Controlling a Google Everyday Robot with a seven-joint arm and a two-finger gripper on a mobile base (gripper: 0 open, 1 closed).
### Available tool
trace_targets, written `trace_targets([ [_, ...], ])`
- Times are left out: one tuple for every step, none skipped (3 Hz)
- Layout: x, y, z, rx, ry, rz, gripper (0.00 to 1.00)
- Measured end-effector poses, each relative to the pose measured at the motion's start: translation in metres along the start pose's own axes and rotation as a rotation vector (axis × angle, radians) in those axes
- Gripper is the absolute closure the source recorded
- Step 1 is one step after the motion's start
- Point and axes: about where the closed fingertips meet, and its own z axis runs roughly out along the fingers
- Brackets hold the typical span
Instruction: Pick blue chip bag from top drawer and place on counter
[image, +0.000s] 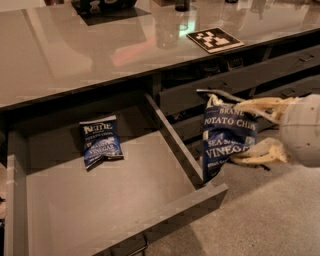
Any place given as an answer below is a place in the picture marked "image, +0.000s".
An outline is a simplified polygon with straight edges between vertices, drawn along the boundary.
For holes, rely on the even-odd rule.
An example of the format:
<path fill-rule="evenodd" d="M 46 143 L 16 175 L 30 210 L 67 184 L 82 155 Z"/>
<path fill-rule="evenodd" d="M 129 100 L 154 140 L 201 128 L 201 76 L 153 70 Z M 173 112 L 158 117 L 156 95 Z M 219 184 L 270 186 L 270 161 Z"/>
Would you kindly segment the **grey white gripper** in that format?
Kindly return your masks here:
<path fill-rule="evenodd" d="M 301 98 L 262 97 L 235 100 L 235 104 L 227 104 L 216 94 L 211 94 L 207 106 L 227 106 L 240 114 L 258 115 L 274 124 L 280 123 L 282 142 L 267 137 L 247 151 L 232 155 L 231 160 L 234 163 L 246 165 L 288 163 L 291 157 L 294 162 L 306 167 L 320 166 L 319 94 Z"/>

